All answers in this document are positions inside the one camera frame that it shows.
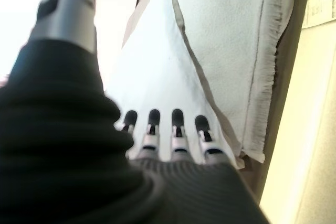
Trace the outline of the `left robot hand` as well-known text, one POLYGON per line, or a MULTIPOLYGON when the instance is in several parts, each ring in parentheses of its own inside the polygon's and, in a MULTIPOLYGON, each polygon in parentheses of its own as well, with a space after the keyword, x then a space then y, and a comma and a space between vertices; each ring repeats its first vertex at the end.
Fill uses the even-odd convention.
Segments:
POLYGON ((95 0, 42 0, 1 88, 1 223, 267 223, 225 158, 126 158, 94 11, 95 0))

